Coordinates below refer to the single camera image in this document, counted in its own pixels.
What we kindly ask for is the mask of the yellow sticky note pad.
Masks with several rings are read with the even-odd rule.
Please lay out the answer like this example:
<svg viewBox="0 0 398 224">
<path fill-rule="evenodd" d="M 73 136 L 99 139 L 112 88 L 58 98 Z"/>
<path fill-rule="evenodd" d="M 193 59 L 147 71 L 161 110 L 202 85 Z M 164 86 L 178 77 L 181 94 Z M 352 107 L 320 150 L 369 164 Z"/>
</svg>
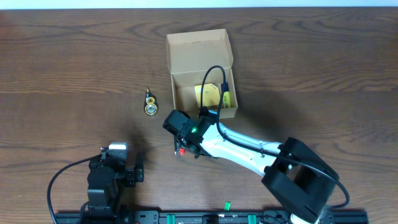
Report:
<svg viewBox="0 0 398 224">
<path fill-rule="evenodd" d="M 206 106 L 211 110 L 218 109 L 221 97 L 220 88 L 218 84 L 213 84 L 213 83 L 204 84 L 203 101 L 201 101 L 201 85 L 195 86 L 194 90 L 195 90 L 195 96 L 197 99 L 198 108 L 201 108 L 201 106 Z"/>
</svg>

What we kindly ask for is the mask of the yellow highlighter marker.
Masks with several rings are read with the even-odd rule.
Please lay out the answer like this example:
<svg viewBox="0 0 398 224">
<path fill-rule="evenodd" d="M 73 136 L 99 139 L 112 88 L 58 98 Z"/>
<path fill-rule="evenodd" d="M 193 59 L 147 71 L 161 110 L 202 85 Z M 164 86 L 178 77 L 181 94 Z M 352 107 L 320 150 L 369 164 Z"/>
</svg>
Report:
<svg viewBox="0 0 398 224">
<path fill-rule="evenodd" d="M 221 85 L 221 90 L 223 91 L 223 108 L 231 107 L 231 98 L 229 93 L 229 86 L 227 83 Z"/>
</svg>

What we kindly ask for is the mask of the cardboard box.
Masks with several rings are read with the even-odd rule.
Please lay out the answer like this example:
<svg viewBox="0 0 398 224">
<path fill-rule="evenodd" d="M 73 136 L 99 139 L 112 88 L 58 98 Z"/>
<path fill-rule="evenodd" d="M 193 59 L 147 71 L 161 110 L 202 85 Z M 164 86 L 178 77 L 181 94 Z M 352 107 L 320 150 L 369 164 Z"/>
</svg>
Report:
<svg viewBox="0 0 398 224">
<path fill-rule="evenodd" d="M 200 94 L 195 92 L 195 87 L 202 84 L 210 67 L 219 65 L 226 76 L 222 75 L 219 68 L 215 68 L 207 76 L 206 82 L 217 86 L 218 90 L 223 81 L 228 84 L 226 94 L 230 104 L 221 109 L 220 118 L 234 118 L 238 101 L 232 70 L 233 53 L 226 29 L 168 34 L 166 47 L 174 108 L 196 118 L 200 110 Z"/>
</svg>

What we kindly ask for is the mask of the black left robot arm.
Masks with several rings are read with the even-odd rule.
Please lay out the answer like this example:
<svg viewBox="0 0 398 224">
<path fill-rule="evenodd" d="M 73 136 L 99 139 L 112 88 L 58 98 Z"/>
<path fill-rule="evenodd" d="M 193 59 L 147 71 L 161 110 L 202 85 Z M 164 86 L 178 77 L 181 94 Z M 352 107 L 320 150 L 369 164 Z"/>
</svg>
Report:
<svg viewBox="0 0 398 224">
<path fill-rule="evenodd" d="M 89 163 L 88 212 L 85 220 L 105 223 L 128 223 L 132 212 L 121 203 L 124 189 L 144 181 L 144 163 L 137 160 L 132 168 L 120 157 L 101 156 Z"/>
</svg>

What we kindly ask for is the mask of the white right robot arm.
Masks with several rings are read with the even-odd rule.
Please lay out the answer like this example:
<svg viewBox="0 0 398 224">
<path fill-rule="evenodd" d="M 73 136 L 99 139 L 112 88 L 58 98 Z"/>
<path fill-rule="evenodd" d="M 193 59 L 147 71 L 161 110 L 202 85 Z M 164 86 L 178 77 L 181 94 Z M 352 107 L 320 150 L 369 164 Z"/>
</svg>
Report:
<svg viewBox="0 0 398 224">
<path fill-rule="evenodd" d="M 216 122 L 216 114 L 190 119 L 173 110 L 163 124 L 177 144 L 195 156 L 235 162 L 261 176 L 262 184 L 299 219 L 315 223 L 339 179 L 338 174 L 306 144 L 260 141 Z"/>
</svg>

